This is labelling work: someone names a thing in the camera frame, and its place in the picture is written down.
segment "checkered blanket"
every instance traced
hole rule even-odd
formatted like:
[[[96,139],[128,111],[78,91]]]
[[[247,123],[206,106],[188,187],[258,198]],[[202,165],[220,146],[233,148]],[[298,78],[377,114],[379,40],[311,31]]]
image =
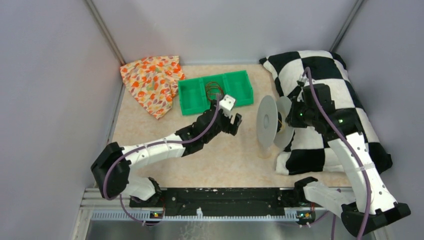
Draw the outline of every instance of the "checkered blanket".
[[[328,51],[291,51],[259,60],[272,73],[278,94],[297,97],[301,88],[297,80],[310,67],[316,84],[330,87],[335,109],[351,109],[359,117],[364,130],[366,147],[379,173],[392,166],[392,159],[380,144],[350,80],[345,62],[340,55]],[[275,171],[283,175],[308,172],[343,172],[336,154],[323,136],[313,127],[295,128],[290,144],[278,155]]]

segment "orange floral cloth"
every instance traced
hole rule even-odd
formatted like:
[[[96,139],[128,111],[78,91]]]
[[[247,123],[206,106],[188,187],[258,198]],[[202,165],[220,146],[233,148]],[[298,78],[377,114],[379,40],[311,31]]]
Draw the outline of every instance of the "orange floral cloth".
[[[120,67],[126,89],[156,119],[172,108],[177,81],[186,78],[179,62],[179,56],[151,56]]]

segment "green plastic bin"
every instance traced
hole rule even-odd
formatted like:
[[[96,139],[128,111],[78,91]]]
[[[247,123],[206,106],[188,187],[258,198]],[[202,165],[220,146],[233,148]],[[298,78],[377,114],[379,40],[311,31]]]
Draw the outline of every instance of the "green plastic bin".
[[[209,82],[217,82],[224,94],[235,98],[236,107],[250,105],[254,102],[253,88],[246,71],[192,78],[178,81],[182,115],[200,114],[209,109],[211,104],[206,98],[205,91],[205,86]]]

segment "white wall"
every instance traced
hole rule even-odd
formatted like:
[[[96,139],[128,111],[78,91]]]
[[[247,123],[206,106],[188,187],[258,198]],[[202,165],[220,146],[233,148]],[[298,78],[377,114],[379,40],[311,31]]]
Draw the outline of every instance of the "white wall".
[[[0,3],[0,239],[71,237],[119,64],[82,0]]]
[[[392,224],[395,239],[423,239],[424,1],[372,0],[338,53],[393,167],[382,174],[412,215]]]
[[[127,62],[180,55],[191,64],[258,63],[328,50],[354,0],[94,0]]]

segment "white disc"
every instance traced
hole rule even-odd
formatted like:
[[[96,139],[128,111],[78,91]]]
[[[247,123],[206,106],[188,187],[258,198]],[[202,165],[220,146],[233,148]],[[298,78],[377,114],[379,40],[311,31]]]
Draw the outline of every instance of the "white disc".
[[[292,101],[286,96],[280,97],[277,102],[277,111],[281,114],[282,123],[284,126],[282,126],[282,129],[280,132],[278,132],[274,139],[274,144],[283,149],[287,145],[289,145],[290,141],[292,140],[293,134],[295,133],[295,129],[285,122],[285,119],[287,115],[290,113],[290,108],[292,107]]]
[[[266,95],[259,104],[256,115],[257,140],[264,148],[270,147],[277,134],[278,113],[277,104],[273,97]]]

